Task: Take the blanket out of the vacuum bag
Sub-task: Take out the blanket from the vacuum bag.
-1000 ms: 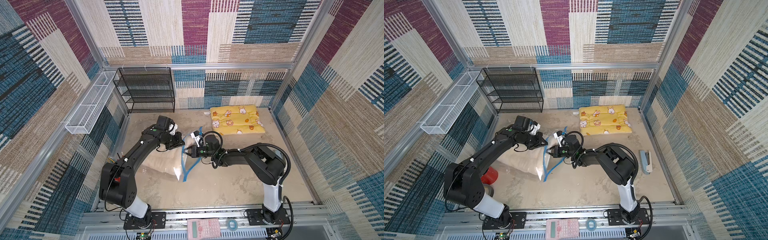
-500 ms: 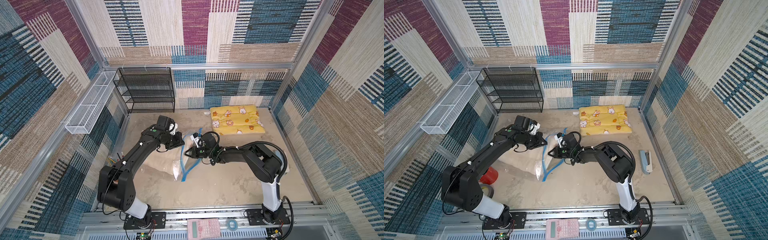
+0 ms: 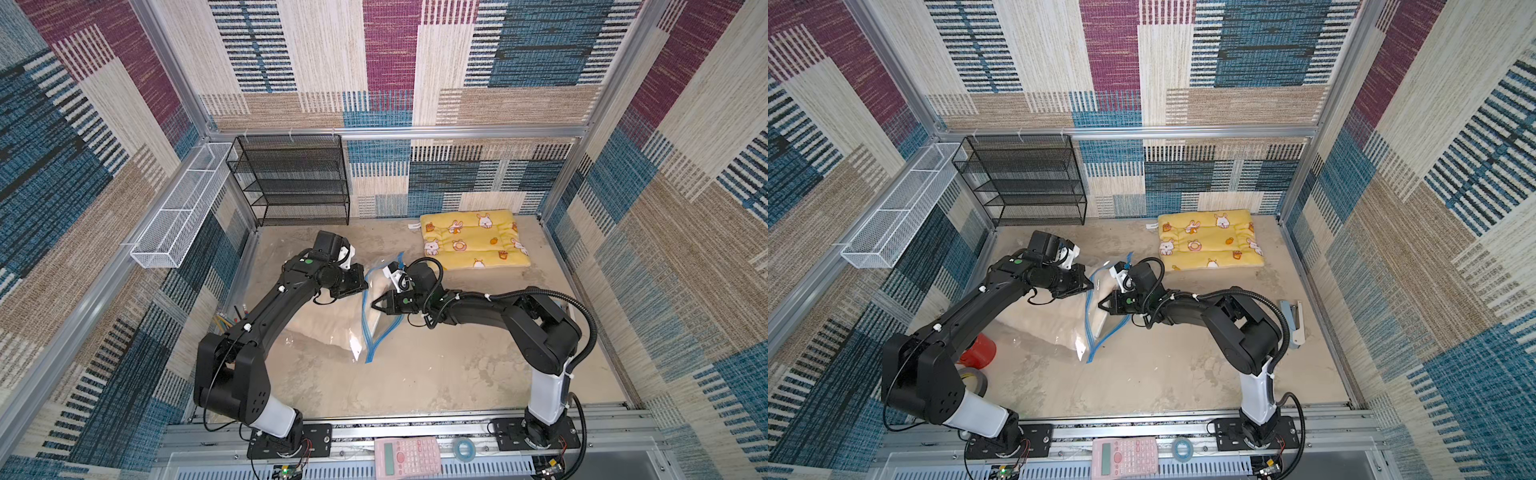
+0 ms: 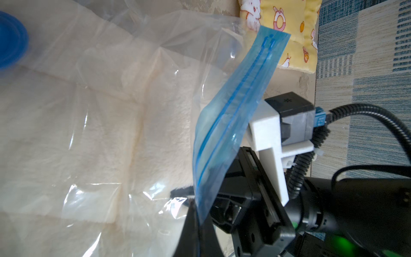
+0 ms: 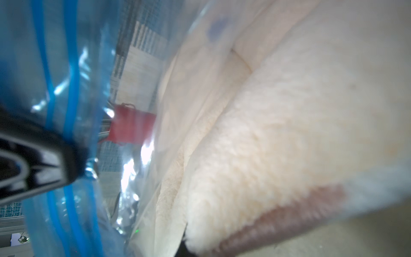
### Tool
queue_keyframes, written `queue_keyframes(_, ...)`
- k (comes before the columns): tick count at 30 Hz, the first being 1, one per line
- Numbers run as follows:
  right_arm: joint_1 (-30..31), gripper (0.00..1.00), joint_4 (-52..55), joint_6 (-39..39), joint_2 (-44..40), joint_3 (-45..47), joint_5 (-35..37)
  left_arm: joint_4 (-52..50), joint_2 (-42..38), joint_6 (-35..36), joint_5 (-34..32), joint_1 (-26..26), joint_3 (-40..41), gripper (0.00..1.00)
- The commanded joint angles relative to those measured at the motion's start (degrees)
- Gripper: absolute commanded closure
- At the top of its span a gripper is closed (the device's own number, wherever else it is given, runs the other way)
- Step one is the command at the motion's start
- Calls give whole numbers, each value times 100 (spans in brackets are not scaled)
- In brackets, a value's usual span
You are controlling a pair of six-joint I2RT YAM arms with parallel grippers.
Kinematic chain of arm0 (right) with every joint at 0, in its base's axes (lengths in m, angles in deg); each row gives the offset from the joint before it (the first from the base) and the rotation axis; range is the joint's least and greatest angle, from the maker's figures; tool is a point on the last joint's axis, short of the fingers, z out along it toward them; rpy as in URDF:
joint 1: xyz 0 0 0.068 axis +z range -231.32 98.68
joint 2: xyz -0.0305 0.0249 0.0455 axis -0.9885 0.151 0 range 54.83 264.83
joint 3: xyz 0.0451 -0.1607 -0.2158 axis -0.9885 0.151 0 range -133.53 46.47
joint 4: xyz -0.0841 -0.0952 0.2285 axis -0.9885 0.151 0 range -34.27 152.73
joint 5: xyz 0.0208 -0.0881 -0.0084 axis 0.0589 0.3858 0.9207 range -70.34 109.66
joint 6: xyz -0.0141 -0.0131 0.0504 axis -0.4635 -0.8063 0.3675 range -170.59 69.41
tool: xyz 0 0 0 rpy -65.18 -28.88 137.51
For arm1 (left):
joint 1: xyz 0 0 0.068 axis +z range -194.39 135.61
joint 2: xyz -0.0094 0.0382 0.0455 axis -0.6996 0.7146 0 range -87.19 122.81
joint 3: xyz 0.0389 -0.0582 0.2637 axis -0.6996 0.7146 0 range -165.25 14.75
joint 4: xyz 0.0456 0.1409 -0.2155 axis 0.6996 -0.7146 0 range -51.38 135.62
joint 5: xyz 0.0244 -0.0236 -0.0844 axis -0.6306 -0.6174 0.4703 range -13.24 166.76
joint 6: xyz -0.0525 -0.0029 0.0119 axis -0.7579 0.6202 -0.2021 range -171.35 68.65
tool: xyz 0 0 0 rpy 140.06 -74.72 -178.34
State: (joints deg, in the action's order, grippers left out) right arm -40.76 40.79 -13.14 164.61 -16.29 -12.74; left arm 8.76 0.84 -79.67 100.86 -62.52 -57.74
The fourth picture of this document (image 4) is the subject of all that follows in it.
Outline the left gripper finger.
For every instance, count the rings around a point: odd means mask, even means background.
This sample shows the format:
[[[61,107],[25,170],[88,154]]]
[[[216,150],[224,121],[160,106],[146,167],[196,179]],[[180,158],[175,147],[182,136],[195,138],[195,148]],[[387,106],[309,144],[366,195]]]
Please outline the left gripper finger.
[[[183,230],[174,257],[223,257],[210,215],[203,223],[194,200],[190,200]]]

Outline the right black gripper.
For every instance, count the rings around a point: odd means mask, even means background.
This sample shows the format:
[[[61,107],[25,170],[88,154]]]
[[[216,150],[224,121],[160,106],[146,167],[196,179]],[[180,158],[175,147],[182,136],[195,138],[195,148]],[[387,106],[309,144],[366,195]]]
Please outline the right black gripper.
[[[186,198],[193,187],[171,191]],[[209,214],[214,228],[231,235],[236,257],[276,257],[295,239],[295,229],[257,155],[242,147],[231,164]]]

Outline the yellow cartoon print blanket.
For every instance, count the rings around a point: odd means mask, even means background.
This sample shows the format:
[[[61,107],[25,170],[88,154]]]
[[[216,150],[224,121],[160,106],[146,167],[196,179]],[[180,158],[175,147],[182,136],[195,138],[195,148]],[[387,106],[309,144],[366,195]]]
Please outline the yellow cartoon print blanket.
[[[321,0],[242,0],[239,17],[257,33],[261,27],[290,35],[278,63],[281,69],[313,74],[318,61],[316,26]]]

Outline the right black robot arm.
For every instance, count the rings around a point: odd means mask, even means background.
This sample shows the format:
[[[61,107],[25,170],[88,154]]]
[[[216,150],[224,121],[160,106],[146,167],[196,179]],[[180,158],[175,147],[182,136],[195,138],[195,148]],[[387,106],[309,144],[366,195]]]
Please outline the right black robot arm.
[[[306,172],[329,135],[328,124],[365,115],[380,121],[406,154],[411,133],[389,111],[354,103],[326,114],[289,95],[262,101],[251,119],[250,147],[237,151],[210,209],[189,207],[174,255],[220,257],[214,227],[233,238],[238,257],[297,256],[314,247],[310,232],[333,235],[334,256],[408,257],[411,254],[411,168],[349,166],[330,180]]]

